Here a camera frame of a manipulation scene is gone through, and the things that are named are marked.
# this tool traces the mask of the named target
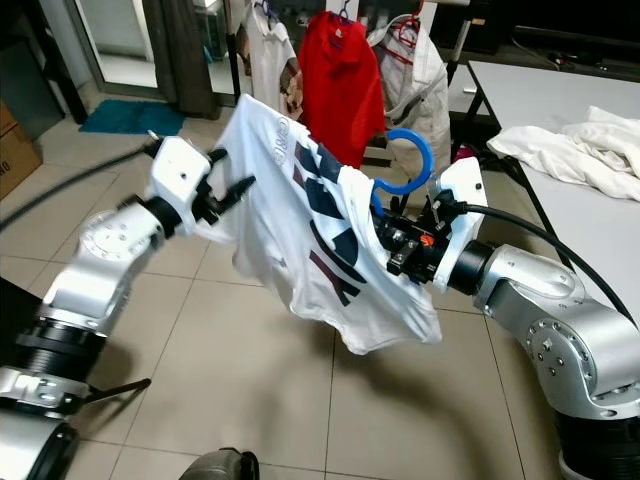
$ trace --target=white cloth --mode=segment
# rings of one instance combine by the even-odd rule
[[[399,25],[410,17],[400,15],[390,24]],[[409,65],[382,48],[374,49],[386,97],[387,127],[409,128],[422,135],[429,142],[438,170],[449,165],[451,153],[447,72],[423,26],[418,33],[405,28],[402,36],[416,42],[415,49],[398,41],[398,33],[389,26],[374,30],[367,38],[370,45],[379,44],[413,61]],[[423,163],[417,147],[405,139],[390,141],[389,147],[407,176],[417,177]]]
[[[280,89],[287,62],[296,59],[286,27],[281,22],[270,27],[262,8],[255,7],[253,2],[247,5],[243,25],[249,39],[253,96],[274,110],[292,116],[287,112],[286,95]]]
[[[217,147],[230,158],[210,176],[214,193],[248,175],[256,182],[220,222],[200,224],[197,233],[236,244],[240,274],[257,277],[295,315],[333,325],[353,353],[441,340],[430,295],[386,270],[389,254],[369,212],[372,180],[248,95]]]
[[[487,142],[498,156],[510,155],[558,180],[590,185],[614,198],[640,202],[640,121],[591,107],[585,123],[561,133],[512,127]]]

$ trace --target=cardboard box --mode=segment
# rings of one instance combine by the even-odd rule
[[[0,135],[4,135],[15,126],[16,121],[13,115],[11,115],[4,102],[0,100]]]
[[[0,199],[42,164],[20,125],[0,138]]]

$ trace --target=red garment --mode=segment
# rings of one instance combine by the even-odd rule
[[[309,23],[298,62],[311,136],[343,165],[360,168],[367,142],[385,129],[378,62],[364,25],[319,13]]]

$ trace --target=white table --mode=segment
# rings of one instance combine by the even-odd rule
[[[469,69],[501,128],[533,125],[557,132],[584,121],[591,105],[640,118],[640,83],[483,62],[469,62]],[[640,203],[522,168],[547,229],[605,279],[639,322]],[[611,305],[584,273],[578,275],[592,297]]]

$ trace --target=clothes hanger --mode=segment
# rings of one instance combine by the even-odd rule
[[[278,22],[280,21],[278,19],[278,16],[275,14],[275,12],[273,10],[271,10],[271,6],[269,5],[269,2],[267,0],[262,0],[261,2],[256,1],[253,4],[254,7],[262,7],[262,13],[264,13],[265,17],[267,17],[267,24],[269,24],[269,22],[271,20],[273,20],[275,22],[275,24],[277,25]]]
[[[407,58],[403,55],[401,55],[398,52],[395,52],[393,50],[391,50],[390,48],[387,48],[385,45],[378,45],[386,36],[387,32],[390,29],[394,29],[397,31],[398,36],[398,42],[403,43],[405,45],[407,45],[410,48],[415,48],[416,46],[416,42],[411,40],[410,38],[406,38],[402,35],[402,32],[408,28],[408,27],[413,27],[416,32],[420,31],[420,12],[422,11],[422,6],[424,5],[425,0],[421,0],[420,2],[420,7],[418,8],[418,10],[414,13],[409,13],[409,14],[403,14],[403,15],[398,15],[396,18],[394,18],[393,20],[391,20],[386,27],[384,27],[383,29],[378,29],[374,32],[372,32],[372,34],[369,36],[369,45],[371,47],[374,46],[378,46],[381,49],[383,49],[385,52],[387,52],[389,55],[391,55],[393,58],[395,58],[396,60],[406,64],[406,65],[413,65],[413,60],[411,60],[410,58]]]
[[[349,20],[349,12],[347,12],[347,5],[349,4],[350,1],[351,0],[345,0],[344,3],[342,4],[342,9],[338,13],[333,13],[333,12],[331,13],[332,16],[338,17],[341,25],[350,25],[353,23],[351,20]],[[336,30],[336,36],[338,38],[342,38],[342,33],[340,32],[340,29]],[[329,43],[336,48],[342,48],[342,45],[340,45],[335,40],[329,39]]]
[[[424,5],[425,0],[421,0],[420,7],[414,13],[412,13],[409,18],[405,19],[398,28],[398,41],[408,45],[409,47],[414,48],[416,46],[416,42],[411,39],[402,36],[402,32],[407,27],[413,27],[416,32],[420,31],[420,12],[422,12],[422,7]]]
[[[396,128],[387,133],[387,138],[389,140],[404,138],[405,140],[409,140],[411,143],[416,145],[418,147],[418,150],[420,150],[420,154],[422,155],[422,171],[416,178],[411,180],[406,185],[391,185],[382,178],[376,178],[373,181],[371,203],[373,203],[374,212],[380,217],[384,216],[384,210],[382,208],[382,202],[380,202],[380,197],[376,193],[376,188],[382,188],[384,191],[389,192],[393,195],[408,195],[409,193],[424,185],[424,183],[433,173],[434,167],[433,152],[431,151],[431,147],[424,138],[422,138],[413,130],[409,130],[408,128]]]
[[[342,9],[338,12],[338,16],[340,17],[340,23],[342,23],[343,25],[353,23],[351,20],[349,20],[349,12],[347,12],[347,5],[349,4],[350,1],[351,0],[344,0],[344,3],[342,4]]]

